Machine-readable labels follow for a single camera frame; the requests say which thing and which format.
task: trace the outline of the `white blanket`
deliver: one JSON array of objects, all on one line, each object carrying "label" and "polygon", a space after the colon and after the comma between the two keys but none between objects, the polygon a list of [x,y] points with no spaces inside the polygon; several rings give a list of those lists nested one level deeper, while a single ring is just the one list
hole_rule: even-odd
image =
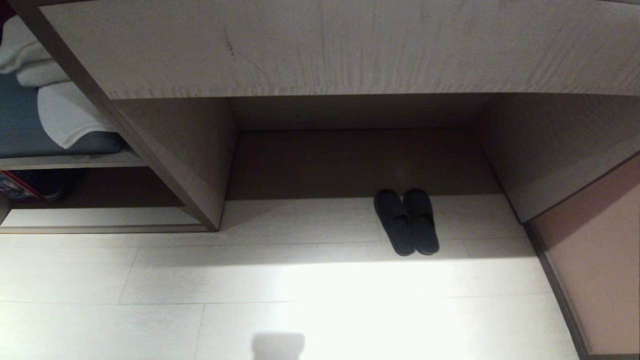
[{"label": "white blanket", "polygon": [[39,88],[64,81],[71,81],[55,60],[42,60],[24,64],[15,72],[20,85]]},{"label": "white blanket", "polygon": [[17,16],[5,22],[0,45],[0,74],[19,69],[22,64],[51,59],[51,55]]},{"label": "white blanket", "polygon": [[41,88],[38,91],[38,114],[49,137],[65,149],[92,131],[115,131],[71,82]]}]

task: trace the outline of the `floor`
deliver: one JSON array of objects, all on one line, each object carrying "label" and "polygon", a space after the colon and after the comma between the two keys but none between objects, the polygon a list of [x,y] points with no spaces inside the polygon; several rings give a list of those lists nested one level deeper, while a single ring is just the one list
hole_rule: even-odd
[{"label": "floor", "polygon": [[0,235],[0,359],[577,359],[501,194],[433,197],[395,255],[371,198],[230,200],[216,234]]}]

